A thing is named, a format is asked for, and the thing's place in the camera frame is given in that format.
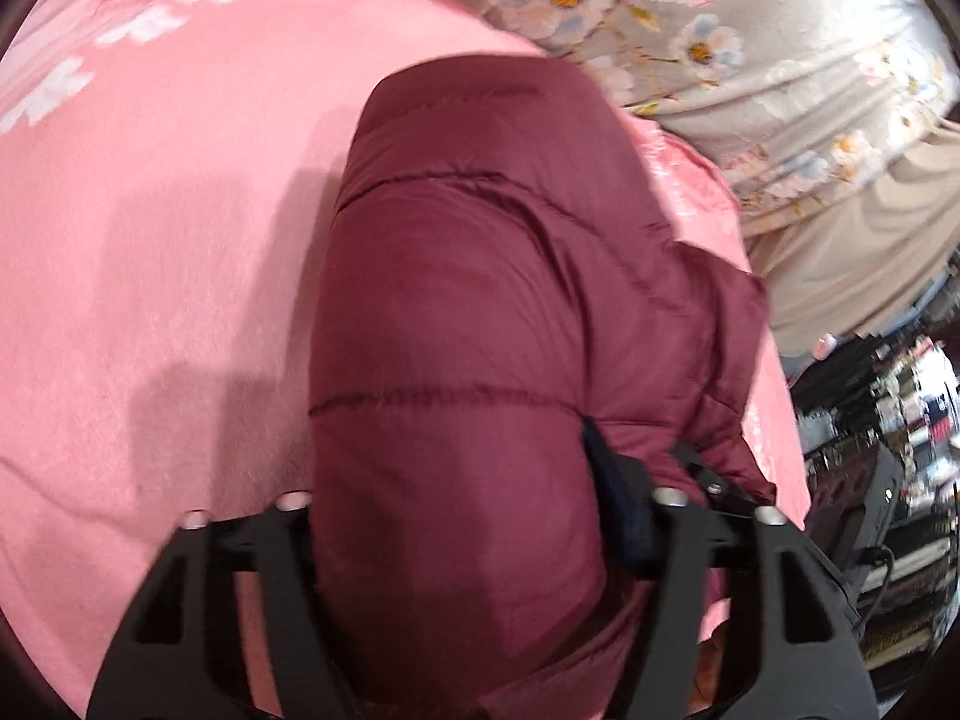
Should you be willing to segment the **beige bed skirt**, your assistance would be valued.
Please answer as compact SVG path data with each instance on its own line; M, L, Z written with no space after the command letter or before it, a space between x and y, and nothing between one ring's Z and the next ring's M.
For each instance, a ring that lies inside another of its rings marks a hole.
M958 245L958 125L944 121L877 181L747 242L766 283L778 351L889 327Z

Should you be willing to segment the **pink fleece blanket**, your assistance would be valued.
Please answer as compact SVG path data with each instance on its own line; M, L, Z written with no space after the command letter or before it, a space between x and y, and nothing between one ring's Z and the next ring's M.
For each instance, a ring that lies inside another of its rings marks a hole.
M462 0L37 0L2 60L2 611L85 717L127 606L192 511L311 495L319 277L379 83L464 55L560 60L599 88L675 238L740 211L719 169L589 71ZM792 421L742 434L774 505L811 507Z

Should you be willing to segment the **grey floral bed sheet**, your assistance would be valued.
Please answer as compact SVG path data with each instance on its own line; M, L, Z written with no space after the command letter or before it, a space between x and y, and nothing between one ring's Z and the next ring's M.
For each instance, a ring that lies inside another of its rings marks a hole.
M708 156L747 236L866 187L958 98L923 0L462 2Z

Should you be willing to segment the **maroon puffer jacket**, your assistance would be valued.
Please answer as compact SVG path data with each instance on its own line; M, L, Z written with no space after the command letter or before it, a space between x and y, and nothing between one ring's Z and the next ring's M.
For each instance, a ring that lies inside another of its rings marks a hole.
M560 60L389 76L348 154L311 349L314 550L366 718L592 718L646 589L605 562L581 431L761 500L742 434L766 299L675 238Z

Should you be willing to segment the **cluttered dark dresser shelf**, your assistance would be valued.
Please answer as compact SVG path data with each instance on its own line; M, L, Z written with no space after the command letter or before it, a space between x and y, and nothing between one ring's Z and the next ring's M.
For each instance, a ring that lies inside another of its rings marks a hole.
M796 366L807 532L846 574L880 702L958 616L958 265L878 335Z

